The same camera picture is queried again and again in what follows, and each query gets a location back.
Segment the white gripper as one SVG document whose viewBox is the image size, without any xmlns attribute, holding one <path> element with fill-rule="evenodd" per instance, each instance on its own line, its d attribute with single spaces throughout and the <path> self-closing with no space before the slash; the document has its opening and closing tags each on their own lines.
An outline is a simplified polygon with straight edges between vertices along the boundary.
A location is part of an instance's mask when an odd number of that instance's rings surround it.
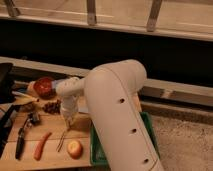
<svg viewBox="0 0 213 171">
<path fill-rule="evenodd" d="M 78 112 L 78 98 L 75 96 L 65 97 L 61 99 L 60 113 L 66 121 L 67 131 L 71 130 L 74 115 Z"/>
</svg>

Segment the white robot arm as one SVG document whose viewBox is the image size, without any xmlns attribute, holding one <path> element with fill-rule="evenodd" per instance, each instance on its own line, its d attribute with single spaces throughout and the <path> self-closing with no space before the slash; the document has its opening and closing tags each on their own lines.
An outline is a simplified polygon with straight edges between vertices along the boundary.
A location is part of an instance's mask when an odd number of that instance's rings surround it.
<svg viewBox="0 0 213 171">
<path fill-rule="evenodd" d="M 133 101 L 147 74 L 137 60 L 100 65 L 82 79 L 56 85 L 61 113 L 76 111 L 74 96 L 83 93 L 111 171 L 164 171 Z"/>
</svg>

